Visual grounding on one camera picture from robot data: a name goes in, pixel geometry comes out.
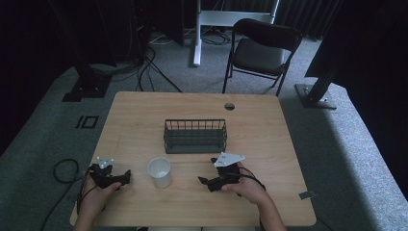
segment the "chair seat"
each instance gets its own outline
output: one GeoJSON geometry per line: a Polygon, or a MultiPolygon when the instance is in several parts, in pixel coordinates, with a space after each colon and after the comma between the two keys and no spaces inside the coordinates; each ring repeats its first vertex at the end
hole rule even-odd
{"type": "Polygon", "coordinates": [[[234,66],[238,68],[272,75],[283,72],[284,62],[285,50],[264,46],[248,38],[241,39],[233,59],[234,66]]]}

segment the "handheld controller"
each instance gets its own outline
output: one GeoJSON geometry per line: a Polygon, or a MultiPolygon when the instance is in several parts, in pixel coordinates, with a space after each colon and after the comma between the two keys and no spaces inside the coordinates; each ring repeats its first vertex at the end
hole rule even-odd
{"type": "MultiPolygon", "coordinates": [[[[211,162],[214,164],[217,158],[212,158],[211,162]]],[[[207,185],[210,192],[220,191],[223,185],[237,184],[240,181],[240,169],[237,163],[227,167],[217,167],[219,177],[208,180],[207,178],[198,176],[199,181],[203,185],[207,185]]]]}
{"type": "Polygon", "coordinates": [[[127,170],[123,175],[112,176],[112,166],[101,168],[98,164],[89,167],[89,175],[100,188],[105,189],[115,182],[120,182],[122,186],[130,183],[131,172],[127,170]]]}

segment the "wooden table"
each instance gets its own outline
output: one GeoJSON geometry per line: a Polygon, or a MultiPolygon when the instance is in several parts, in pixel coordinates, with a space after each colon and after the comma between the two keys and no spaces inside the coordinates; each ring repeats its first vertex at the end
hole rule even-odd
{"type": "MultiPolygon", "coordinates": [[[[259,226],[256,206],[232,192],[209,192],[198,176],[213,179],[219,153],[166,154],[166,119],[224,118],[226,152],[243,154],[242,164],[267,186],[287,226],[313,225],[315,213],[279,100],[272,95],[119,92],[92,162],[115,159],[113,175],[132,170],[131,183],[114,193],[98,217],[101,226],[259,226]],[[235,110],[224,108],[233,103],[235,110]],[[172,183],[154,187],[147,165],[171,162],[172,183]]],[[[75,223],[75,209],[71,223],[75,223]]]]}

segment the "human hand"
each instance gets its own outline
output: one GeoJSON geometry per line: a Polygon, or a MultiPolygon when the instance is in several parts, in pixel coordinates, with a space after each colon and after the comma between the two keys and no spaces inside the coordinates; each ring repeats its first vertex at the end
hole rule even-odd
{"type": "Polygon", "coordinates": [[[82,191],[82,201],[78,218],[93,222],[98,214],[103,210],[111,195],[121,186],[120,182],[115,182],[111,186],[101,189],[88,176],[82,191]]]}
{"type": "MultiPolygon", "coordinates": [[[[244,175],[252,175],[252,173],[246,170],[241,162],[238,162],[238,167],[240,168],[240,173],[244,175]]],[[[260,205],[265,201],[270,200],[268,193],[265,189],[255,180],[241,177],[240,182],[238,184],[226,184],[221,188],[223,191],[234,192],[237,193],[249,202],[260,205]]]]}

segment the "metal stand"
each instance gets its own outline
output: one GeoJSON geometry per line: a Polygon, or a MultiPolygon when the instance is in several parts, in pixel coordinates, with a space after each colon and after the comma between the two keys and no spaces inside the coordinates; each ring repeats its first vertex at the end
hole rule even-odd
{"type": "Polygon", "coordinates": [[[310,97],[310,91],[313,85],[296,84],[294,85],[297,94],[302,101],[303,107],[305,108],[320,108],[320,109],[332,109],[336,110],[337,106],[333,102],[332,97],[328,91],[325,92],[324,96],[320,100],[313,100],[310,97]]]}
{"type": "Polygon", "coordinates": [[[80,102],[82,98],[103,98],[111,83],[112,75],[99,77],[91,85],[84,84],[87,77],[79,77],[70,93],[66,93],[63,102],[80,102]]]}

